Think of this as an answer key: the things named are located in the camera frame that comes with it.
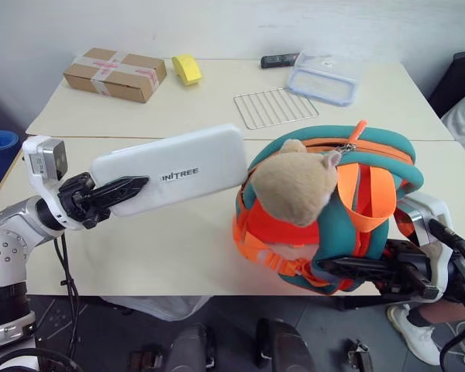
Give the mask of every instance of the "white sneaker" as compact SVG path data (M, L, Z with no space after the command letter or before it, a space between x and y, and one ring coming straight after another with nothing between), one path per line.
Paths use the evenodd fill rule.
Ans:
M434 327L417 327L406 317L410 312L409 305L392 305L387 308L387 318L405 338L410 351L422 362L431 366L439 366L439 350L432 341Z

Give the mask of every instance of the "person's leg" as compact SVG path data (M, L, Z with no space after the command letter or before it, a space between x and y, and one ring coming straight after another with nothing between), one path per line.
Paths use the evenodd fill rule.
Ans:
M423 362L436 366L439 365L439 350L432 340L434 325L465 320L465 307L441 299L412 310L408 305L390 306L387 316L403 335L410 351Z

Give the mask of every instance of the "table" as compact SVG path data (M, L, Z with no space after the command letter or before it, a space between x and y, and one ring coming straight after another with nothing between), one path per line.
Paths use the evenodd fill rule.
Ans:
M272 140L305 126L356 125L400 132L410 140L452 140L419 89L398 63L368 64L356 101L344 108L317 103L319 116L264 129L247 129L236 95L286 84L289 69L261 70L258 60L199 60L203 79L185 87L167 60L167 77L146 104L69 88L62 80L28 134L67 137L165 138L231 122L247 140Z
M89 169L96 156L144 139L66 138L69 173ZM249 160L268 141L246 141ZM413 143L425 176L422 191L444 200L465 238L465 152L453 141ZM92 230L67 232L71 273L81 295L310 295L244 259L232 236L237 189L128 218L112 217ZM33 195L20 160L0 186L0 210ZM395 226L390 237L399 237ZM37 247L28 264L31 295L63 295L63 271L53 244ZM352 295L375 295L366 283Z

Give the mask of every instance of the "backpack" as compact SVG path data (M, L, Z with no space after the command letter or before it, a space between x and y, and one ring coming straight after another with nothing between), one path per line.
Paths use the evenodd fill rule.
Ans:
M379 260L388 237L389 218L397 200L418 190L423 176L415 167L415 151L401 134L354 126L312 126L288 133L266 146L249 167L236 197L233 237L244 257L269 267L288 283L324 295L353 291L362 282L343 279L317 262L337 257ZM250 178L257 166L273 156L285 140L298 139L309 153L338 150L338 182L329 203L310 226L297 227L270 217L257 201ZM311 260L288 260L270 243L294 247L319 244Z

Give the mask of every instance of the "wall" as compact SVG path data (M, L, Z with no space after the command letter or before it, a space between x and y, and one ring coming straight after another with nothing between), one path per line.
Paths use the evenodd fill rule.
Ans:
M399 60L428 95L465 50L465 0L1 0L0 105L26 128L91 47L210 58L311 47Z

